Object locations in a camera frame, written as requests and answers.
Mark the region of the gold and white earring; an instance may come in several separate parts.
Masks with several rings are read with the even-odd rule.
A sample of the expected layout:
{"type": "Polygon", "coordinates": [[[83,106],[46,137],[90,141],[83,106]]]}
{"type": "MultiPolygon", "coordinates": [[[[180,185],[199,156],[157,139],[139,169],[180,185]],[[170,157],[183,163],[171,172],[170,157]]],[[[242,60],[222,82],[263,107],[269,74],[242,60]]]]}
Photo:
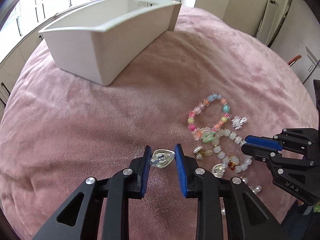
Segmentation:
{"type": "Polygon", "coordinates": [[[205,150],[202,146],[197,146],[193,149],[195,159],[202,160],[204,157],[213,155],[212,150],[205,150]]]}

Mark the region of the white cabinet row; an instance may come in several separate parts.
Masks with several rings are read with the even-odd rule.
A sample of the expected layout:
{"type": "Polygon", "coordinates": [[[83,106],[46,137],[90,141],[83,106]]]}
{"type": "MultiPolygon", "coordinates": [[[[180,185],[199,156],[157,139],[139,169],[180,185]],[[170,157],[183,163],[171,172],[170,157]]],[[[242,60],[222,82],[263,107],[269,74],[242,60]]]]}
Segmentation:
{"type": "Polygon", "coordinates": [[[31,30],[16,46],[8,53],[8,55],[2,60],[0,68],[1,78],[1,118],[3,116],[5,107],[7,105],[8,98],[11,91],[24,67],[25,63],[37,48],[37,46],[44,39],[40,30],[46,25],[50,24],[54,20],[62,17],[63,15],[78,9],[83,5],[78,5],[67,9],[66,11],[55,14],[48,18],[43,23],[31,30]]]}

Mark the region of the white door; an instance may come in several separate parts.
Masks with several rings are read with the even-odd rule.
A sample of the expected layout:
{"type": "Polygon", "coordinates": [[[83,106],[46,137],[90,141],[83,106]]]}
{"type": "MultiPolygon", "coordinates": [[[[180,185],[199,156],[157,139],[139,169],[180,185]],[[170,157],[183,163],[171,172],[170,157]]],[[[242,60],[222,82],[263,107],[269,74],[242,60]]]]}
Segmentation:
{"type": "Polygon", "coordinates": [[[279,4],[276,0],[267,0],[264,15],[260,21],[255,38],[264,45],[268,45],[275,26],[279,4]]]}

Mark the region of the silver snowflake charm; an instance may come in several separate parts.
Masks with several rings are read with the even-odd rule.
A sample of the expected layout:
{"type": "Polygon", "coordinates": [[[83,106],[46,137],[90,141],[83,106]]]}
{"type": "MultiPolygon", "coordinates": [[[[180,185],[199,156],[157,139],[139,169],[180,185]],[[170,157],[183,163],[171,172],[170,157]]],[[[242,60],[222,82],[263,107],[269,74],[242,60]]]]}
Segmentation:
{"type": "Polygon", "coordinates": [[[238,129],[242,129],[242,126],[243,124],[245,124],[247,122],[247,118],[246,117],[240,117],[240,116],[235,116],[233,119],[232,119],[232,127],[235,129],[235,130],[238,130],[238,129]]]}

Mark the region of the white plastic storage bin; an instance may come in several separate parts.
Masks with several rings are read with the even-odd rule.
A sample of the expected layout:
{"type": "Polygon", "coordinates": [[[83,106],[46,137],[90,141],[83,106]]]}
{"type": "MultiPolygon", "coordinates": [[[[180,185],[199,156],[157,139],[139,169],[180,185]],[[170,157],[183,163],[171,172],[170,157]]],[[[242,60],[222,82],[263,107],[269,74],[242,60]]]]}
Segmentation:
{"type": "Polygon", "coordinates": [[[56,65],[108,86],[149,44],[175,29],[177,0],[99,0],[40,30],[56,65]]]}

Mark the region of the silver heart-shaped earring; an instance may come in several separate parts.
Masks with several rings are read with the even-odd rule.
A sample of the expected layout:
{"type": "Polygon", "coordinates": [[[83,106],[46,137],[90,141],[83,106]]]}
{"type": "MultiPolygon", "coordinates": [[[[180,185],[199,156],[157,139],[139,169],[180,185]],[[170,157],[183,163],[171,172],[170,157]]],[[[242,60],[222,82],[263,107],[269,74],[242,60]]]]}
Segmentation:
{"type": "Polygon", "coordinates": [[[153,152],[149,165],[154,168],[166,168],[175,159],[176,153],[172,150],[157,149],[153,152]]]}

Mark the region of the pearl drop earring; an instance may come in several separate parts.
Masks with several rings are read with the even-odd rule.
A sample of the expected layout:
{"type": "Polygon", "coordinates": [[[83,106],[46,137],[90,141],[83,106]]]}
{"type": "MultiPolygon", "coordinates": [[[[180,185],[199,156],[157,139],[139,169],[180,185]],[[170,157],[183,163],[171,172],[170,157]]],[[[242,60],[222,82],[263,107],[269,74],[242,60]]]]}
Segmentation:
{"type": "Polygon", "coordinates": [[[247,185],[249,186],[249,188],[251,189],[251,191],[254,193],[254,194],[259,194],[261,191],[262,191],[262,186],[261,185],[253,185],[253,184],[250,184],[248,182],[248,179],[246,177],[240,177],[241,180],[247,185]]]}

